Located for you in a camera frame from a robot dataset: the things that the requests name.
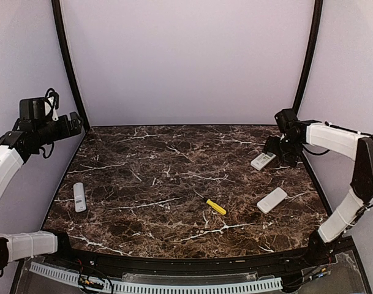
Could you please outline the white remote with battery bay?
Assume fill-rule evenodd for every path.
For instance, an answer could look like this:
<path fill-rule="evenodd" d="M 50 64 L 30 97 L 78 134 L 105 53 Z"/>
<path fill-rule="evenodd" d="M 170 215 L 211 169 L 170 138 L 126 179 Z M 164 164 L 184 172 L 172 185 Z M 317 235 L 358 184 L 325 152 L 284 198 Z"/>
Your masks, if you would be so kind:
<path fill-rule="evenodd" d="M 276 155 L 273 153 L 261 153 L 251 161 L 251 167 L 255 168 L 257 171 L 261 171 L 275 158 Z"/>

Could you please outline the yellow handled screwdriver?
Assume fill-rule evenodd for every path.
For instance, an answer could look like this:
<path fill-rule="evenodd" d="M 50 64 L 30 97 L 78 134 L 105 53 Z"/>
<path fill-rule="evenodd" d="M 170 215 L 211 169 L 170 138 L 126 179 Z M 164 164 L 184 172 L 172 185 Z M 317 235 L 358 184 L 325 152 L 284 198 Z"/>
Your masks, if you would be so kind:
<path fill-rule="evenodd" d="M 226 215 L 227 214 L 227 211 L 221 207 L 220 205 L 218 205 L 217 203 L 213 202 L 210 198 L 206 198 L 204 196 L 202 196 L 201 194 L 199 194 L 197 191 L 194 191 L 194 193 L 196 195 L 198 195 L 201 199 L 204 200 L 204 202 L 209 205 L 213 210 L 215 210 L 216 212 L 218 212 L 219 214 L 221 215 Z"/>

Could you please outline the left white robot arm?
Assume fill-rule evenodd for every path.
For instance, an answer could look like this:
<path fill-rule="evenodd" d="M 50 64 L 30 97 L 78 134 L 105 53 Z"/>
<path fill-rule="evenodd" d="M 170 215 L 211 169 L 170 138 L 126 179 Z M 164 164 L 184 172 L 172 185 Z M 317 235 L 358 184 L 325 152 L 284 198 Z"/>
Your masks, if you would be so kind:
<path fill-rule="evenodd" d="M 19 118 L 13 129 L 0 137 L 0 200 L 20 168 L 32 155 L 49 158 L 45 145 L 81 134 L 83 119 L 76 113 L 59 116 L 59 99 L 49 97 L 22 99 Z M 63 267 L 76 263 L 76 252 L 68 246 L 65 233 L 37 231 L 0 233 L 0 277 L 4 268 L 17 260 L 52 254 Z"/>

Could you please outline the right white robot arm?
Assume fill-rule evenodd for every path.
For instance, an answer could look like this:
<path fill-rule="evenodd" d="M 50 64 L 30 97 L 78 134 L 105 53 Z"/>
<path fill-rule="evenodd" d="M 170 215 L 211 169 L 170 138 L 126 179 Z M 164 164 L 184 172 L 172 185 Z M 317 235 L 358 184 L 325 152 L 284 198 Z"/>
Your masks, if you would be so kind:
<path fill-rule="evenodd" d="M 272 153 L 295 167 L 306 145 L 321 147 L 350 158 L 354 169 L 350 189 L 341 204 L 318 229 L 314 230 L 303 251 L 303 261 L 315 266 L 327 259 L 337 239 L 355 226 L 372 207 L 373 200 L 373 134 L 335 126 L 316 120 L 301 121 L 291 108 L 276 113 L 281 136 L 268 137 L 264 153 Z"/>

